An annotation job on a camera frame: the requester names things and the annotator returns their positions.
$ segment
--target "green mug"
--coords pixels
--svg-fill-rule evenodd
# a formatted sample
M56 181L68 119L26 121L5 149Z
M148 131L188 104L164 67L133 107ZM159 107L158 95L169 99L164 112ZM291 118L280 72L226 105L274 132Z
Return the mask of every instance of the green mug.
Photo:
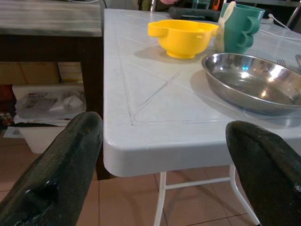
M224 16L229 3L224 3L221 16ZM257 33L265 10L236 4L232 14L224 24L224 52L244 53L253 45L253 34Z

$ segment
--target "cardboard box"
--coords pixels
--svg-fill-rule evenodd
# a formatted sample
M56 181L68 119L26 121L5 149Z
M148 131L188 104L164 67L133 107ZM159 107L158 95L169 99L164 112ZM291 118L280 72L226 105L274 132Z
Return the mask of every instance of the cardboard box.
M0 85L57 84L55 62L0 62Z
M80 62L58 62L62 81L83 81Z

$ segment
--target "white metal table leg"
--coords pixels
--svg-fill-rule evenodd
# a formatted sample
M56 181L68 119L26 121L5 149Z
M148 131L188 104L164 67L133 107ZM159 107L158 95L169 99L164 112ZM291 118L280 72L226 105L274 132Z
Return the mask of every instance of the white metal table leg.
M159 197L154 226L160 226L166 192L166 172L160 173Z
M258 218L256 217L253 210L248 205L248 203L246 202L246 200L244 199L244 197L242 196L242 194L240 193L240 191L237 188L236 181L235 181L235 170L236 170L235 166L230 165L230 178L231 178L230 183L231 183L231 187L234 191L234 194L236 195L236 197L238 198L238 200L240 201L240 203L242 204L242 206L244 207L246 212L249 214L250 219L252 220L252 222L255 225L258 226L258 225L260 225L260 222L259 222Z

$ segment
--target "yellow bowl handle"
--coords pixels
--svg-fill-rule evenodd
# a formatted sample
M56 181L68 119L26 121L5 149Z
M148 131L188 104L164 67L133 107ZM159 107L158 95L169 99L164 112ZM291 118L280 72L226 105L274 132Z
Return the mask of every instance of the yellow bowl handle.
M159 27L157 22L149 23L148 25L148 34L151 37L163 37L168 33L168 28Z

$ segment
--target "mug handle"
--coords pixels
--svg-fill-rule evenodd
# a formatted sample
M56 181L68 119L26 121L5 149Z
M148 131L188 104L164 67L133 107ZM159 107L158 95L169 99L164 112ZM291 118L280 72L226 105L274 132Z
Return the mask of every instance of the mug handle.
M237 45L242 48L250 48L254 43L253 34L259 31L260 23L254 16L247 16L247 20L250 22L250 28L246 31L242 31L243 41L240 41Z
M237 43L237 46L242 48L250 48L253 45L254 38L253 35L242 32L241 37L243 37L243 41Z
M259 31L260 21L254 16L247 16L247 20L250 22L251 26L249 30L244 31L246 34L255 34Z

